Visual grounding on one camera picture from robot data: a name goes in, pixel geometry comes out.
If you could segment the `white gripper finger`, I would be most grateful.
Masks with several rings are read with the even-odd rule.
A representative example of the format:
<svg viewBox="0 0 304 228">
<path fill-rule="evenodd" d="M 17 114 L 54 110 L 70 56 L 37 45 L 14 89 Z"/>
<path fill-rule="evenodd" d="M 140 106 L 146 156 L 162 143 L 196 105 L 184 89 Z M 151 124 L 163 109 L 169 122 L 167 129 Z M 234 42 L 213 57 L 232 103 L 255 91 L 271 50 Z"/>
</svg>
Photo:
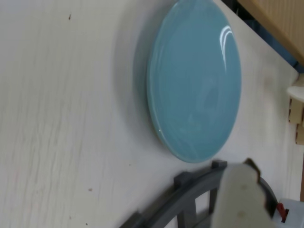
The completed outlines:
<svg viewBox="0 0 304 228">
<path fill-rule="evenodd" d="M 212 228 L 274 228 L 277 198 L 251 158 L 214 172 L 218 194 Z"/>
</svg>

